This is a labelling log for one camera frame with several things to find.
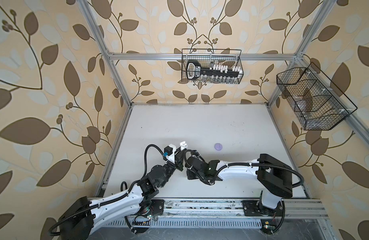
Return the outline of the white round charging case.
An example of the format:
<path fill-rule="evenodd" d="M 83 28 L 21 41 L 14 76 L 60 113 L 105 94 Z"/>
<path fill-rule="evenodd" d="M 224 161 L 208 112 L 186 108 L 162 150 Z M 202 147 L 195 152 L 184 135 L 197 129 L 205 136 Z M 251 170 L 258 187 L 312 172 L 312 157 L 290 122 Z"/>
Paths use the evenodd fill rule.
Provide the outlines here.
<path fill-rule="evenodd" d="M 183 141 L 180 143 L 180 150 L 183 151 L 185 149 L 187 149 L 188 145 L 186 143 L 186 141 Z"/>

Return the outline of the purple round charging case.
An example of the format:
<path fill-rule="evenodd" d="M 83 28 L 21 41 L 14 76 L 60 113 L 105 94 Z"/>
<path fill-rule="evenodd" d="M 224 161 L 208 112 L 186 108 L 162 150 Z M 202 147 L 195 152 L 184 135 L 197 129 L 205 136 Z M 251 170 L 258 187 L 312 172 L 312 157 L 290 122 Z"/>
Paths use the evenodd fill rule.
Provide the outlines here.
<path fill-rule="evenodd" d="M 221 151 L 221 150 L 223 149 L 223 146 L 222 146 L 222 144 L 220 144 L 220 143 L 216 143 L 216 144 L 214 145 L 214 149 L 215 149 L 215 150 L 217 150 L 217 151 Z"/>

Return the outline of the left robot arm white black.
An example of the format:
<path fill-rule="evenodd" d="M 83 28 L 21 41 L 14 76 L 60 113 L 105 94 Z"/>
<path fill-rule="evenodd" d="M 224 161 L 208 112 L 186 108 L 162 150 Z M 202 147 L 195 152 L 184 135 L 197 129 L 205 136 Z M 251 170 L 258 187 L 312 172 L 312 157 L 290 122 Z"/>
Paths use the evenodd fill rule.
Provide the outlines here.
<path fill-rule="evenodd" d="M 181 155 L 185 150 L 186 142 L 181 142 L 179 148 L 170 144 L 159 150 L 164 165 L 152 167 L 127 190 L 105 198 L 79 198 L 49 228 L 47 234 L 62 240 L 86 240 L 89 235 L 118 218 L 149 212 L 151 200 L 159 193 L 159 189 L 168 183 L 176 170 L 183 170 Z"/>

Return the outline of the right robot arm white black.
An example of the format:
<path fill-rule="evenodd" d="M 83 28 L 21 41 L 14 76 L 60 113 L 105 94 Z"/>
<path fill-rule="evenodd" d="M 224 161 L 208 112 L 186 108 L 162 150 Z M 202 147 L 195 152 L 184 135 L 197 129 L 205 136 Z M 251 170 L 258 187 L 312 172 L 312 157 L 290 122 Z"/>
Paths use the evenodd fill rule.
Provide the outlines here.
<path fill-rule="evenodd" d="M 262 185 L 258 208 L 275 210 L 283 199 L 293 197 L 293 189 L 302 186 L 303 176 L 278 159 L 260 154 L 256 160 L 248 162 L 206 162 L 197 151 L 184 150 L 181 154 L 187 168 L 188 180 L 200 180 L 212 186 L 218 181 L 230 179 L 256 180 Z"/>

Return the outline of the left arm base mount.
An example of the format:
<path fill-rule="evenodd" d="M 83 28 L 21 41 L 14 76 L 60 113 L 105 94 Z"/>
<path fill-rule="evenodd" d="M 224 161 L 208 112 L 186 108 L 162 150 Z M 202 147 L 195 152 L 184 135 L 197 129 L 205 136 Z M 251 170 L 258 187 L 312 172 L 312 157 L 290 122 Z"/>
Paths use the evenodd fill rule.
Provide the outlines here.
<path fill-rule="evenodd" d="M 163 199 L 152 199 L 139 204 L 140 209 L 132 216 L 160 216 L 164 211 Z"/>

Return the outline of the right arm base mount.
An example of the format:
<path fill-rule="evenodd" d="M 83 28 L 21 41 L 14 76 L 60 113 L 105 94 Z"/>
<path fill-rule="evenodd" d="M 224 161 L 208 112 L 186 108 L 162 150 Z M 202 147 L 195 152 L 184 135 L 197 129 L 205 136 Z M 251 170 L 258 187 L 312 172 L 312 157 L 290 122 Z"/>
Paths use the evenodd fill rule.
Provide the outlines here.
<path fill-rule="evenodd" d="M 284 202 L 280 201 L 275 209 L 263 206 L 260 200 L 244 200 L 241 202 L 246 217 L 282 217 L 285 213 Z"/>

